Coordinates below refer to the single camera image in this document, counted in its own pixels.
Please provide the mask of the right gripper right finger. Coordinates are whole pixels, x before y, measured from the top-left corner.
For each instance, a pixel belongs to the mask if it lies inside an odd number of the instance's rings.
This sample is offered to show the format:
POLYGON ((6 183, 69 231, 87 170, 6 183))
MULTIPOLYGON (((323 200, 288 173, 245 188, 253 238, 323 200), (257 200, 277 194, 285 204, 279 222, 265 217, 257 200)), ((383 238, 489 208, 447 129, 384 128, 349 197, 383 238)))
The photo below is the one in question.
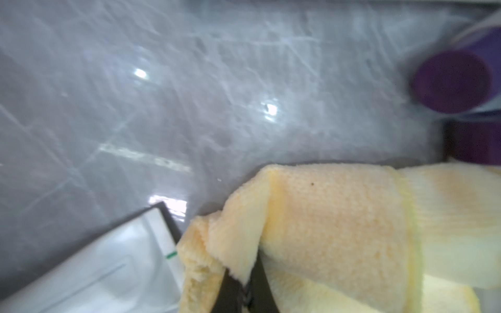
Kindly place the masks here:
POLYGON ((253 313, 279 313, 267 280, 260 253, 257 255, 257 260, 250 276, 250 281, 247 285, 248 311, 253 313))

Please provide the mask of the yellow microfibre cloth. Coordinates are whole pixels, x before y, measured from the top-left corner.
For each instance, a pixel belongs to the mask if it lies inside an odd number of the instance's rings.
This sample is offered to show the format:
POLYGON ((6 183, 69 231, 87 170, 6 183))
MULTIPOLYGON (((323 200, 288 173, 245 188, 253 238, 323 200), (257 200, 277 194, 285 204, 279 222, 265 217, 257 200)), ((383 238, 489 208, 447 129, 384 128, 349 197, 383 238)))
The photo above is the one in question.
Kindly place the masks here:
POLYGON ((177 245, 181 312, 260 253, 279 312, 479 312, 500 287, 500 168, 270 164, 177 245))

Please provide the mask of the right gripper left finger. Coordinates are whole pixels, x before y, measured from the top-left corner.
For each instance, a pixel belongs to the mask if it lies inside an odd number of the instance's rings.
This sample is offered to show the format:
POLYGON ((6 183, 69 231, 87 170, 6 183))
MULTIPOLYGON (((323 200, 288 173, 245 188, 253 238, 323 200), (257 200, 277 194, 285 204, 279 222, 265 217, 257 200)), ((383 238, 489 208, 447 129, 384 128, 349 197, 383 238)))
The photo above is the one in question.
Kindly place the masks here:
POLYGON ((244 298, 243 285, 227 269, 210 313, 242 313, 244 298))

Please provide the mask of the black cap toothpaste tube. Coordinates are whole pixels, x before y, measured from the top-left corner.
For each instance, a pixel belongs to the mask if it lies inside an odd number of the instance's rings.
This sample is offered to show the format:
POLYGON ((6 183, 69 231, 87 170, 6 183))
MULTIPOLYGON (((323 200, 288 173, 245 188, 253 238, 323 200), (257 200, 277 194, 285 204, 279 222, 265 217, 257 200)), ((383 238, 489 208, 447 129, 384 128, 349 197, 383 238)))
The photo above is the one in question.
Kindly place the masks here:
POLYGON ((183 266, 150 209, 1 302, 2 312, 177 312, 183 266))

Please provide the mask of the purple cap toothpaste tube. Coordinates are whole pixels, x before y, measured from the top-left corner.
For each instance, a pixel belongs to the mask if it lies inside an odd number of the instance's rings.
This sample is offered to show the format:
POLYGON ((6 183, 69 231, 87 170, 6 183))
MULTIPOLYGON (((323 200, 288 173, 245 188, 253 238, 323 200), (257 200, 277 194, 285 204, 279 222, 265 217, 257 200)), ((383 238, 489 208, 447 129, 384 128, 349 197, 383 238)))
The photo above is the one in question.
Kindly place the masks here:
POLYGON ((500 116, 469 117, 446 124, 446 156, 487 166, 500 165, 500 116))

